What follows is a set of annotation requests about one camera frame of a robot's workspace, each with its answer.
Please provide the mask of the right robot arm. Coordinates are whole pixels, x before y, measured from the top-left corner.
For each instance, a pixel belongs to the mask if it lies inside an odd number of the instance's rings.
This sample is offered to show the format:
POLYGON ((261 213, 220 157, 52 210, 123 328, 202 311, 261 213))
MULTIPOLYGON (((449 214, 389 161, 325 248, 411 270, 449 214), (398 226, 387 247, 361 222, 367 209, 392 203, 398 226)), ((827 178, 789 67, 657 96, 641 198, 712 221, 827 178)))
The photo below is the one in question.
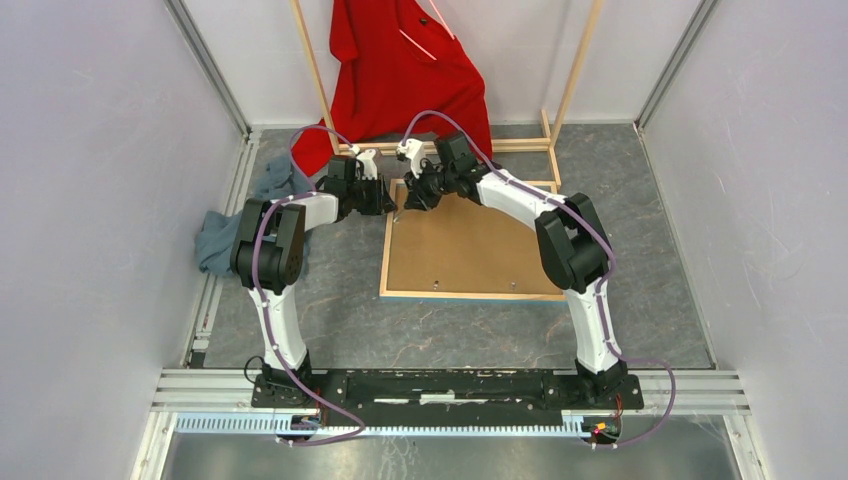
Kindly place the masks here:
POLYGON ((407 210, 428 211, 451 194, 497 210, 536 235, 547 278, 565 295, 577 339, 576 390, 591 408, 612 401, 628 369, 614 336, 608 303, 612 249, 592 201, 543 191, 491 161, 480 161, 457 132, 435 142, 437 161, 422 141, 408 138, 396 148, 410 170, 404 176, 407 210))

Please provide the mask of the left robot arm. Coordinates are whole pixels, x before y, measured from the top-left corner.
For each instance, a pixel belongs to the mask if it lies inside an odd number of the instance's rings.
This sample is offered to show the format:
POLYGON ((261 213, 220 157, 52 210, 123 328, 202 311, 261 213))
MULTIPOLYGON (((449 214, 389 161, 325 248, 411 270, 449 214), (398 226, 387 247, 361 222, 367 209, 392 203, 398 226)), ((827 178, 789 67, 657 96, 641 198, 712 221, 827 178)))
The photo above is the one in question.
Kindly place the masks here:
POLYGON ((376 149, 334 156, 316 191, 276 200, 249 199, 231 250, 231 269, 254 302, 264 341, 256 385, 273 387, 290 407, 314 394, 309 353, 296 311, 295 286, 305 261, 306 234, 355 211, 382 216, 396 210, 378 172, 376 149))

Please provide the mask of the blue picture frame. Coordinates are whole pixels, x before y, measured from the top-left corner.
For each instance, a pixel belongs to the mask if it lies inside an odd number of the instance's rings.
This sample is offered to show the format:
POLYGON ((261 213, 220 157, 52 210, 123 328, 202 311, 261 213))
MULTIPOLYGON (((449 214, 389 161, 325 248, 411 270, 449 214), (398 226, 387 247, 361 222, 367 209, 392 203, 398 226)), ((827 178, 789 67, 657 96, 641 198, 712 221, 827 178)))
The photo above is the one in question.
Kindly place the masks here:
POLYGON ((430 212, 405 210, 400 179, 390 193, 404 210, 388 215, 379 294, 383 299, 562 302, 543 271, 535 232, 456 195, 430 212))

